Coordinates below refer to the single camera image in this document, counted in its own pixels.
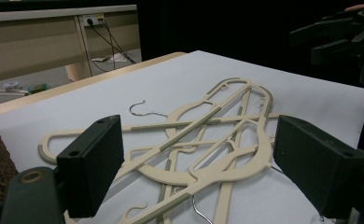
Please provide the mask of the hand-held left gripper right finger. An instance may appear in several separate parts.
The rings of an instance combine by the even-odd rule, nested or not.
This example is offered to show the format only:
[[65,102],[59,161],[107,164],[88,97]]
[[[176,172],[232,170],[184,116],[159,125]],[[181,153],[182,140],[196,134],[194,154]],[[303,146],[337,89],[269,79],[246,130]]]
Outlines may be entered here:
[[347,218],[356,209],[364,216],[361,152],[308,121],[281,116],[273,158],[319,215]]

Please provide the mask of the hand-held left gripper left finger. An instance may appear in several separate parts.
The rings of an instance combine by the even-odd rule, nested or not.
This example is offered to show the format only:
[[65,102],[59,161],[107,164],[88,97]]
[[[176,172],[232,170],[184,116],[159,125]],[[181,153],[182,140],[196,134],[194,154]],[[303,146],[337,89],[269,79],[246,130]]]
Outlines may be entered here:
[[119,115],[95,121],[57,157],[70,217],[94,217],[124,163]]

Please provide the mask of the cream plastic clothes hanger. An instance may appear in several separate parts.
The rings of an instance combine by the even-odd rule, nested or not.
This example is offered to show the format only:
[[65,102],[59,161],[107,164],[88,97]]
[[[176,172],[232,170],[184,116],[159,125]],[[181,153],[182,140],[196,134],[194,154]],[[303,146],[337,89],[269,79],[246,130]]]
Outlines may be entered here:
[[[243,95],[238,96],[234,99],[230,104],[226,105],[221,111],[219,111],[214,118],[228,118],[234,116],[255,116],[255,115],[265,115],[267,118],[270,114],[270,107],[273,103],[273,97],[271,93],[261,86],[256,86],[252,84],[251,89],[244,93]],[[203,104],[196,108],[193,108],[183,115],[181,115],[178,119],[175,116],[172,116],[171,119],[167,121],[187,121],[198,119],[202,115],[206,114],[210,110],[210,105]],[[196,129],[199,132],[202,132],[206,127]],[[165,130],[167,132],[167,136],[170,137],[174,135],[180,130],[178,128]],[[258,142],[256,127],[250,123],[246,123],[245,126],[241,129],[241,134],[238,136],[237,144],[239,147],[251,147]],[[184,149],[177,148],[175,150],[167,149],[152,159],[146,161],[146,164],[149,166],[153,166],[159,170],[172,170],[175,171],[176,165],[176,157],[177,153],[182,151],[184,153],[190,153],[196,147],[186,147]],[[210,153],[201,163],[197,165],[199,169],[207,167],[217,160],[221,159],[228,152],[231,151],[231,147],[227,144],[223,144]],[[215,221],[219,224],[225,224],[228,219],[229,213],[229,205],[231,202],[231,190],[232,183],[221,183],[220,192],[217,201],[217,213],[215,217]],[[169,188],[172,186],[166,186],[161,190],[161,193],[167,193]],[[166,221],[168,219],[169,213],[163,215],[163,217],[159,217],[159,219]]]
[[[172,196],[160,201],[152,207],[143,205],[142,213],[136,217],[122,217],[118,224],[148,224],[154,219],[163,217],[184,201],[191,199],[195,193],[206,187],[221,182],[230,183],[256,175],[272,166],[273,140],[264,132],[263,127],[266,123],[265,115],[255,116],[234,116],[228,118],[214,118],[211,123],[204,124],[218,125],[222,123],[233,123],[234,126],[222,139],[216,141],[204,142],[181,142],[180,140],[170,150],[186,147],[199,147],[208,145],[210,148],[207,152],[189,166],[186,172],[176,172],[170,169],[159,170],[153,166],[144,163],[137,171],[145,177],[164,184],[166,186],[177,186],[183,189]],[[251,147],[241,148],[237,144],[238,136],[241,129],[246,123],[256,127],[258,142]],[[219,146],[227,144],[231,151],[227,155],[217,160],[217,162],[199,169],[197,165],[201,163]]]
[[[233,83],[241,83],[242,86],[236,90],[235,92],[231,93],[226,99],[224,99],[220,103],[216,103],[211,100],[211,98],[219,92],[223,87],[227,87]],[[199,117],[198,119],[194,119],[193,121],[166,121],[165,123],[155,123],[150,125],[144,126],[124,126],[122,127],[123,131],[146,131],[146,130],[157,130],[157,129],[171,129],[182,127],[182,130],[174,135],[168,137],[163,143],[150,147],[143,155],[141,155],[136,160],[131,161],[131,154],[133,153],[131,150],[125,155],[124,159],[125,162],[121,165],[118,173],[116,174],[115,180],[118,180],[125,176],[126,174],[132,172],[133,170],[137,170],[141,167],[146,161],[152,159],[153,157],[157,156],[158,154],[162,153],[164,150],[174,146],[179,140],[185,138],[187,135],[195,131],[196,129],[202,127],[204,124],[208,124],[212,122],[212,118],[216,115],[219,111],[221,111],[226,105],[230,104],[234,99],[238,96],[247,93],[252,87],[252,82],[249,79],[244,78],[228,78],[220,81],[216,86],[210,90],[202,99],[197,102],[193,102],[191,104],[182,105],[175,111],[173,111],[169,116],[168,119],[171,119],[172,116],[175,116],[177,119],[186,113],[187,111],[196,108],[203,104],[210,105],[210,110]]]

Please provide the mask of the black curtain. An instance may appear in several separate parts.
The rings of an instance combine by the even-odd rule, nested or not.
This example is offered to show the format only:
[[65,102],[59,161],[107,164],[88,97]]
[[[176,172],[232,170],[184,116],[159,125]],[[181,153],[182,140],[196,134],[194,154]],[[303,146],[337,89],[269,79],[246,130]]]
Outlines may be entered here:
[[311,48],[289,33],[364,0],[137,0],[143,58],[203,50],[244,62],[348,85],[359,84],[355,58],[311,64]]

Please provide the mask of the green toy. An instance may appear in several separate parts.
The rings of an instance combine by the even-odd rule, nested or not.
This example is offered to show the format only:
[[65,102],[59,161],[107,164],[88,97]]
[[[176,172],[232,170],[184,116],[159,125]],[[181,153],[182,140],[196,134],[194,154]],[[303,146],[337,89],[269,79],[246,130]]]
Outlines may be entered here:
[[29,94],[35,94],[35,93],[39,93],[39,92],[42,92],[42,91],[46,91],[49,88],[50,88],[50,85],[48,83],[40,83],[40,84],[30,86],[28,88],[28,93]]

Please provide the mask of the white paper scrap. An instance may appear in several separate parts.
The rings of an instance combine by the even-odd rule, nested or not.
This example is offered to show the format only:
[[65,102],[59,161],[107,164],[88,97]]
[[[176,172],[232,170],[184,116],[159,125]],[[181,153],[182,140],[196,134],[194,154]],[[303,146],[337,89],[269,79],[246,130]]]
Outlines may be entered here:
[[124,63],[133,62],[133,59],[127,53],[115,53],[113,55],[93,58],[92,61],[99,63]]

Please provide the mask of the white table sheet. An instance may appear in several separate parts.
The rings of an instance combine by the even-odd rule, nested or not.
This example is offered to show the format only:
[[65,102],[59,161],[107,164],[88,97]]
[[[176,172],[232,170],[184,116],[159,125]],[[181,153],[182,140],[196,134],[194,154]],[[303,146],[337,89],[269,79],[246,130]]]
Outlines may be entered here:
[[[37,145],[47,133],[86,128],[119,115],[124,125],[163,122],[219,81],[241,77],[273,95],[272,112],[304,119],[356,147],[364,88],[194,51],[175,53],[0,104],[0,135],[20,171],[44,165]],[[333,224],[301,191],[270,169],[234,183],[227,224]]]

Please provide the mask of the beige wooden desk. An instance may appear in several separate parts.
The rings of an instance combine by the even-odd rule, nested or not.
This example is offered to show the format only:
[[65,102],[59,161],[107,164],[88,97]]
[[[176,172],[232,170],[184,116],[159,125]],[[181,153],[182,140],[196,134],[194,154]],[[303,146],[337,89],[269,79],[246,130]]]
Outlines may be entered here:
[[[102,25],[83,25],[83,15],[100,13]],[[101,41],[109,33],[125,50],[140,47],[136,5],[0,12],[0,80],[61,66],[74,81],[91,77],[91,58],[110,49]]]

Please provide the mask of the white power strip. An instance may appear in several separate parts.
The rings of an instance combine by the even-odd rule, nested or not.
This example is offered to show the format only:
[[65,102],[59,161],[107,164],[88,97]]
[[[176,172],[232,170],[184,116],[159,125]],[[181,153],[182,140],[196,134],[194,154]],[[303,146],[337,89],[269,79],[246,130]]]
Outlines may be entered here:
[[102,25],[104,19],[105,19],[105,16],[102,13],[100,13],[100,14],[88,14],[88,15],[83,15],[82,16],[83,25],[85,27],[90,27],[92,25]]

